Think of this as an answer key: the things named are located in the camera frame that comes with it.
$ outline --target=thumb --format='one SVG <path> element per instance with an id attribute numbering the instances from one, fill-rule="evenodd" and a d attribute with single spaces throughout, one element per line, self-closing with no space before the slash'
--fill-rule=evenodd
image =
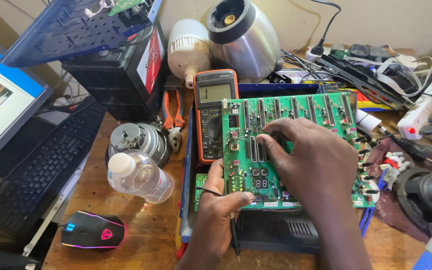
<path id="1" fill-rule="evenodd" d="M 255 196 L 251 192 L 235 192 L 224 196 L 223 205 L 226 213 L 232 213 L 241 207 L 250 205 Z"/>
<path id="2" fill-rule="evenodd" d="M 278 162 L 287 157 L 289 157 L 288 153 L 283 149 L 281 145 L 271 136 L 266 134 L 259 134 L 256 137 L 256 141 L 264 146 L 266 153 L 271 158 L 271 161 Z"/>

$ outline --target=hand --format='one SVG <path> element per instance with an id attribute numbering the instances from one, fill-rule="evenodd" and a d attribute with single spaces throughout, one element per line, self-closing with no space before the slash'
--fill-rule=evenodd
<path id="1" fill-rule="evenodd" d="M 204 188 L 224 193 L 223 159 L 211 165 Z M 191 241 L 177 269 L 213 269 L 218 259 L 226 252 L 231 242 L 231 213 L 238 217 L 238 210 L 251 204 L 254 195 L 250 192 L 235 192 L 218 196 L 203 191 L 199 199 L 198 212 L 191 234 Z"/>
<path id="2" fill-rule="evenodd" d="M 273 137 L 285 136 L 293 143 L 288 154 L 271 136 L 256 137 L 288 191 L 311 217 L 321 205 L 351 205 L 358 163 L 358 152 L 352 145 L 306 118 L 277 119 L 262 131 Z"/>

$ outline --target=digital multimeter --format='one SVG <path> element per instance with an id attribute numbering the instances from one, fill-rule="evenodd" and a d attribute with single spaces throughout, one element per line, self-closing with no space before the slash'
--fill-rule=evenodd
<path id="1" fill-rule="evenodd" d="M 236 72 L 210 70 L 194 76 L 199 160 L 211 164 L 223 157 L 223 99 L 239 99 Z"/>

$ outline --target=plastic water bottle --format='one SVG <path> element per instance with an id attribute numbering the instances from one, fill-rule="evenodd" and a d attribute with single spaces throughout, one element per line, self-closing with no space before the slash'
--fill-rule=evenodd
<path id="1" fill-rule="evenodd" d="M 174 181 L 142 150 L 130 149 L 109 159 L 107 180 L 114 190 L 162 203 L 173 193 Z"/>

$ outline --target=bottle label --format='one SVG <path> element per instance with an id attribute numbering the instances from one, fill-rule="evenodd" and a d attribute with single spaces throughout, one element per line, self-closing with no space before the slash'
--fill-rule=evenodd
<path id="1" fill-rule="evenodd" d="M 161 197 L 165 192 L 166 189 L 168 188 L 168 176 L 167 174 L 160 168 L 159 169 L 159 181 L 156 185 L 156 187 L 153 188 L 153 190 L 151 190 L 151 192 L 149 194 L 156 196 L 156 197 Z"/>

